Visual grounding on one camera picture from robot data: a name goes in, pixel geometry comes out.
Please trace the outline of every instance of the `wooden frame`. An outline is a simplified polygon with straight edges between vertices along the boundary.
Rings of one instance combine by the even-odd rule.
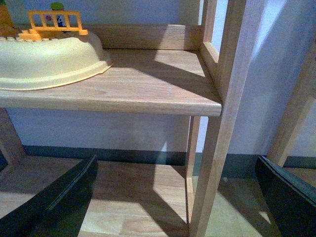
[[[315,55],[316,41],[314,39],[268,152],[267,158],[281,167],[290,155],[304,120],[316,99],[315,88],[313,88],[316,85]]]

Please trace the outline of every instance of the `wooden shelving unit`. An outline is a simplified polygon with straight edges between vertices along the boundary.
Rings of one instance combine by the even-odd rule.
[[[1,91],[0,107],[219,116],[221,100],[198,51],[107,50],[104,74],[67,86]]]
[[[120,214],[109,223],[97,221],[95,231],[83,229],[80,236],[204,236],[263,10],[262,0],[229,0],[219,54],[211,44],[216,2],[205,1],[202,26],[90,26],[103,46],[111,48],[114,66],[105,74],[58,88],[0,91],[0,150],[9,163],[0,182],[13,183],[0,193],[2,206],[9,207],[6,212],[76,162],[26,156],[5,108],[190,115],[185,167],[100,163],[87,218],[95,211],[106,215],[115,209]],[[124,45],[129,49],[120,49]],[[209,122],[194,196],[199,116],[208,116]],[[124,211],[132,217],[125,219]],[[119,232],[98,231],[106,228]]]

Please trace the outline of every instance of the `white wall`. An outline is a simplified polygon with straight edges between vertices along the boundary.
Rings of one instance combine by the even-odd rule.
[[[16,23],[28,23],[26,10],[49,10],[53,1],[6,0]],[[81,12],[84,23],[197,25],[200,0],[61,0]]]
[[[40,0],[28,0],[35,6],[47,9]],[[96,15],[106,10],[109,14],[118,12],[118,23],[181,23],[186,8],[180,4],[188,1],[87,1],[89,7],[97,10]],[[126,2],[134,4],[126,8]],[[159,8],[150,11],[150,4]],[[75,1],[64,1],[69,8]],[[223,28],[223,14],[227,0],[218,1],[217,26],[213,43],[220,48]],[[177,12],[177,21],[169,15]],[[309,42],[316,30],[316,8],[314,0],[267,0],[262,19],[256,52],[250,65],[240,110],[236,120],[229,153],[266,154],[282,117],[284,107],[295,85]],[[24,145],[92,147],[131,150],[185,151],[188,132],[188,117],[130,115],[110,113],[65,112],[43,110],[8,110]],[[311,111],[315,118],[316,109]],[[202,118],[197,151],[201,152],[207,118]],[[315,140],[308,132],[305,139]]]

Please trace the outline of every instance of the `wooden shelf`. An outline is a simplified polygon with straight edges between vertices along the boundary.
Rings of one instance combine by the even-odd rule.
[[[0,90],[0,107],[220,116],[221,101],[197,52],[108,50],[104,74],[37,91]]]
[[[0,218],[78,159],[26,157],[0,179]],[[93,198],[79,237],[187,236],[183,166],[98,161]]]

